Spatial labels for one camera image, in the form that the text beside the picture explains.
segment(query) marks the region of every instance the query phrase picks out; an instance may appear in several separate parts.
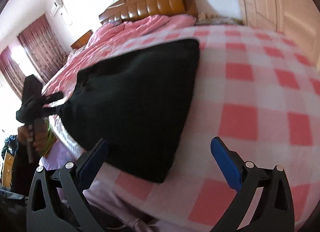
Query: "human hand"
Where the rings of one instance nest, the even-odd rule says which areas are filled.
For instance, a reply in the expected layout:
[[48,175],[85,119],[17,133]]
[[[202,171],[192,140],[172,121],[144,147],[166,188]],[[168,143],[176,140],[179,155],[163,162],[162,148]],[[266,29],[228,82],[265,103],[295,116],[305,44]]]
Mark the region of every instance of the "human hand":
[[[27,145],[27,138],[30,137],[28,127],[22,126],[18,128],[18,141],[21,145]],[[35,134],[35,141],[32,143],[33,147],[35,147],[36,152],[41,153],[48,141],[48,126],[46,123],[42,126],[42,128]]]

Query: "blue gripper pad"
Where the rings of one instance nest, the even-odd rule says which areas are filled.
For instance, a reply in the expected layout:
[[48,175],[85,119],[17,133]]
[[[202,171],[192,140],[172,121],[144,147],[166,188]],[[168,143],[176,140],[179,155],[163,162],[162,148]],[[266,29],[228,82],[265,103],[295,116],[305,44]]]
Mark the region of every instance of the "blue gripper pad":
[[212,139],[210,148],[229,187],[238,192],[242,187],[241,171],[230,157],[229,149],[217,137]]

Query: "checkered bedsheet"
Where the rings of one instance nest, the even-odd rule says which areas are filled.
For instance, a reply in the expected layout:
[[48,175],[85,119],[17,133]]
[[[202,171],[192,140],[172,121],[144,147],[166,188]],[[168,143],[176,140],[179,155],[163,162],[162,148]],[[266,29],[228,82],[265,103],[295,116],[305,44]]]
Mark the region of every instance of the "checkered bedsheet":
[[[150,34],[127,41],[110,56],[190,37],[200,41],[201,59],[166,181],[153,184],[104,164],[94,181],[99,186],[90,190],[103,195],[103,189],[112,189],[154,217],[210,231],[235,196],[210,153],[211,139],[220,136],[244,161],[284,167],[300,227],[320,199],[320,75],[284,35],[241,26]],[[242,225],[253,212],[254,206]]]

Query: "bed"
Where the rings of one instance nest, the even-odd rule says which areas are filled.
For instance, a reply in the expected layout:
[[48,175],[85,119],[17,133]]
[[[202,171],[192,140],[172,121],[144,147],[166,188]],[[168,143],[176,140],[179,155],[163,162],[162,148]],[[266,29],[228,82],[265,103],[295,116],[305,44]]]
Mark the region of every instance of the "bed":
[[[84,195],[90,204],[108,209],[106,195],[112,192],[167,224],[210,231],[235,195],[210,153],[210,141],[219,135],[245,161],[284,167],[299,228],[320,199],[320,76],[281,33],[194,27],[196,14],[194,0],[120,0],[100,15],[103,26],[44,87],[45,94],[63,91],[65,98],[57,102],[62,104],[73,92],[76,73],[100,60],[182,38],[200,42],[194,97],[165,182],[147,182],[105,163]],[[50,123],[78,158],[83,150],[60,118],[53,116]],[[241,226],[249,223],[253,207]],[[136,222],[126,215],[124,220]]]

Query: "patterned curtain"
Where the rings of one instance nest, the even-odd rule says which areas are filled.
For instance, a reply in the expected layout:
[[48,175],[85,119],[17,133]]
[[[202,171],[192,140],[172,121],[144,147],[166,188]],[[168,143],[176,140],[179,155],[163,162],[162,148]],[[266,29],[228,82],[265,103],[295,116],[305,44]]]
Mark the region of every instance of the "patterned curtain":
[[63,66],[66,53],[42,15],[18,35],[31,63],[47,83]]
[[24,79],[26,76],[23,74],[18,64],[13,60],[9,47],[0,54],[0,71],[12,90],[21,100]]

